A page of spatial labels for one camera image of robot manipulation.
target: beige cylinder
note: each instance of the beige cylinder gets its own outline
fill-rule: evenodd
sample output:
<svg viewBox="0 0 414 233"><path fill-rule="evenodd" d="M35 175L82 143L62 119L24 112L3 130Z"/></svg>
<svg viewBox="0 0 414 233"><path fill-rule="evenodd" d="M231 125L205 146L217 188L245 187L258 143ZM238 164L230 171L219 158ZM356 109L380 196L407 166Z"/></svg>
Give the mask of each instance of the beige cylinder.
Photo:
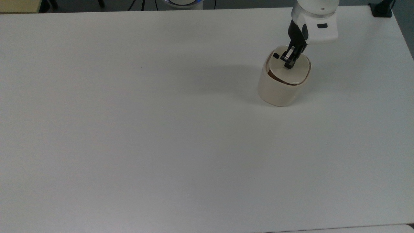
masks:
<svg viewBox="0 0 414 233"><path fill-rule="evenodd" d="M291 70L284 66L284 61L273 56L275 53L282 55L286 50L287 46L280 46L269 55L263 65L258 86L260 98L279 107L287 106L295 100L311 70L311 62L303 54Z"/></svg>

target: chair leg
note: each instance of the chair leg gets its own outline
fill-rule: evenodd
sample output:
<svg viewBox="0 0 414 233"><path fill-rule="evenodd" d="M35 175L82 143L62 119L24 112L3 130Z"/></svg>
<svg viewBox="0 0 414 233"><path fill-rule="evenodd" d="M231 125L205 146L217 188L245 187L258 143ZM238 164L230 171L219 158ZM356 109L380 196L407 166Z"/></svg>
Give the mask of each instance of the chair leg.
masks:
<svg viewBox="0 0 414 233"><path fill-rule="evenodd" d="M51 3L53 9L57 9L59 7L58 6L58 3L56 2L56 0L49 0L49 2Z"/></svg>
<svg viewBox="0 0 414 233"><path fill-rule="evenodd" d="M99 6L100 6L101 8L104 8L104 7L105 7L104 0L98 0L98 2L99 2Z"/></svg>

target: white table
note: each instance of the white table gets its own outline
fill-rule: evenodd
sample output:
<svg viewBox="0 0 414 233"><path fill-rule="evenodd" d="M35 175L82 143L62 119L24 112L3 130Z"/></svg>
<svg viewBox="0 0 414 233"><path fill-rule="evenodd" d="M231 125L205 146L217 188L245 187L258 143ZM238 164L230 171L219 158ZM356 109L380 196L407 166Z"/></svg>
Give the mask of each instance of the white table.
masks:
<svg viewBox="0 0 414 233"><path fill-rule="evenodd" d="M1 232L259 233L414 222L414 62L395 18L285 108L256 91L289 8L0 15Z"/></svg>

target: black stand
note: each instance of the black stand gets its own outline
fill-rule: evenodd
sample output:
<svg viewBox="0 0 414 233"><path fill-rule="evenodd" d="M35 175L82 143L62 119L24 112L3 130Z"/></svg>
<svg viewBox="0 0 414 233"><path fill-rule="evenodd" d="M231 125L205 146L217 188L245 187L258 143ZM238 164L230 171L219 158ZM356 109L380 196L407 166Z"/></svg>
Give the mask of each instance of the black stand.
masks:
<svg viewBox="0 0 414 233"><path fill-rule="evenodd" d="M379 18L391 18L392 11L391 11L391 2L392 0L383 0L382 2L376 3L369 3L368 5L371 7L371 12L374 17Z"/></svg>

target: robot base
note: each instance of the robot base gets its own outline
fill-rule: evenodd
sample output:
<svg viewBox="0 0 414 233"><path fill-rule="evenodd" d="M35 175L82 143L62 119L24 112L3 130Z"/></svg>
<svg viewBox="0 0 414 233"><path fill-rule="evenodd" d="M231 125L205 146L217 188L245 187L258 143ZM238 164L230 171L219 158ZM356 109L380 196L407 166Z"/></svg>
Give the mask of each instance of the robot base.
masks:
<svg viewBox="0 0 414 233"><path fill-rule="evenodd" d="M195 0L194 2L186 5L175 4L170 0L164 0L169 10L202 10L204 0Z"/></svg>
<svg viewBox="0 0 414 233"><path fill-rule="evenodd" d="M259 79L258 92L262 100L279 107L291 104L303 88L311 72L311 62L301 54L295 66L289 70L279 55L287 46L275 49L266 59Z"/></svg>

